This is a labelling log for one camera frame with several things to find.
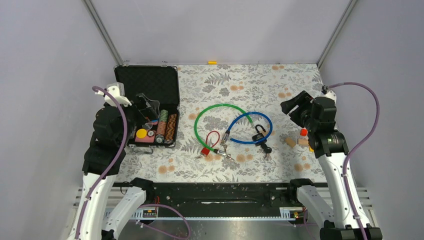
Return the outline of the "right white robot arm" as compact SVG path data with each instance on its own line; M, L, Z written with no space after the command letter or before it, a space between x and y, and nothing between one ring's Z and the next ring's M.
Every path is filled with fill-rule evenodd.
M296 125L307 130L308 144L324 172L332 205L306 178L290 181L287 201L306 208L320 228L321 240L381 240L381 229L372 226L359 199L347 161L350 151L346 138L336 129L336 94L329 91L312 97L302 91L280 106Z

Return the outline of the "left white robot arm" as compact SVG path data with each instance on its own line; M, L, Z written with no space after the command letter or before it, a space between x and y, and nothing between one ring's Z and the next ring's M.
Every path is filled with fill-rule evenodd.
M155 200L153 182L134 178L123 199L104 218L109 194L126 156L125 146L134 129L136 111L123 93L105 93L96 113L82 167L82 195L69 240L117 240L131 215Z

